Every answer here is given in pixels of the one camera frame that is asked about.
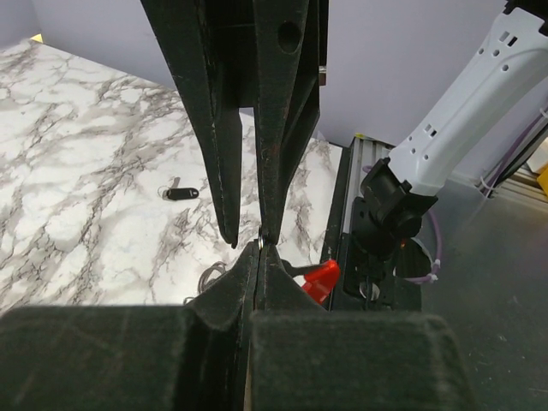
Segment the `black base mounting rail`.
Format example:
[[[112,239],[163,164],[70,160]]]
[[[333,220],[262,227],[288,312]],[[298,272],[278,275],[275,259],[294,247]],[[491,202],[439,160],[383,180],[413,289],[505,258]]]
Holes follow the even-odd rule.
[[[436,198],[412,194],[389,168],[388,149],[354,139],[342,159],[336,191],[341,269],[324,306],[329,311],[408,311],[422,306],[419,277],[431,263],[415,240]]]

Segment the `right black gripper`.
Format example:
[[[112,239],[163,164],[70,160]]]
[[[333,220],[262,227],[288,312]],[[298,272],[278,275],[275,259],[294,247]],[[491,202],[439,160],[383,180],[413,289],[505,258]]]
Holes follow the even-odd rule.
[[[262,236],[279,240],[289,184],[319,119],[327,1],[206,1],[213,56],[254,107]]]

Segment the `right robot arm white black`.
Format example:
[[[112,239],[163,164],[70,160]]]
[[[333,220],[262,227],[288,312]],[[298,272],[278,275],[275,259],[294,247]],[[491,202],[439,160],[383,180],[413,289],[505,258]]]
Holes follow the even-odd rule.
[[[320,114],[326,1],[142,4],[200,144],[220,235],[238,242],[241,120],[252,108],[262,233],[277,244],[289,184]],[[360,243],[415,235],[453,169],[547,76],[547,4],[508,1],[465,69],[362,185]]]

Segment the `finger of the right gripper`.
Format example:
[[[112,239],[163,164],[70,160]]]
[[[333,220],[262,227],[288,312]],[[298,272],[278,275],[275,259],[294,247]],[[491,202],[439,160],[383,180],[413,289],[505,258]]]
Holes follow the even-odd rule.
[[[242,125],[230,76],[217,55],[205,1],[143,1],[200,144],[220,235],[238,244]]]

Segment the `metal key organizer red handle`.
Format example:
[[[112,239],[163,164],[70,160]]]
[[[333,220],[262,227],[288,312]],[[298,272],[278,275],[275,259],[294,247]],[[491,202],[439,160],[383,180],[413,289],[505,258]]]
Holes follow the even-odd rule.
[[[184,305],[210,311],[236,306],[251,312],[323,313],[340,274],[333,259],[294,266],[281,258],[276,246],[255,240],[219,277],[201,278],[198,295],[187,298]]]

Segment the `key with black tag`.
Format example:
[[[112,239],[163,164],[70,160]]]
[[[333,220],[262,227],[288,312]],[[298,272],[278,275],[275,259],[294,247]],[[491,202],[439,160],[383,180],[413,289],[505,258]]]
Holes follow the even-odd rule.
[[[180,187],[180,177],[174,177],[172,183],[169,186],[162,186],[158,188],[157,194],[162,200],[167,201],[185,201],[195,200],[200,196],[200,192],[197,188],[184,188]]]

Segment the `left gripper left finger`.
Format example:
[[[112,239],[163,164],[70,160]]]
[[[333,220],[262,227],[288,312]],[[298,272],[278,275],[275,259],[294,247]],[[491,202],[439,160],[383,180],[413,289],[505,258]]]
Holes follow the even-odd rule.
[[[242,410],[259,246],[182,305],[18,307],[1,317],[4,410]]]

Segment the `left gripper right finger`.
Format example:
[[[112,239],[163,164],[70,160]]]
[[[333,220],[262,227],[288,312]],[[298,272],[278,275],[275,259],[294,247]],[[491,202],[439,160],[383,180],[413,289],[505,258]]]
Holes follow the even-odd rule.
[[[412,312],[251,312],[251,410],[472,410],[454,335]]]

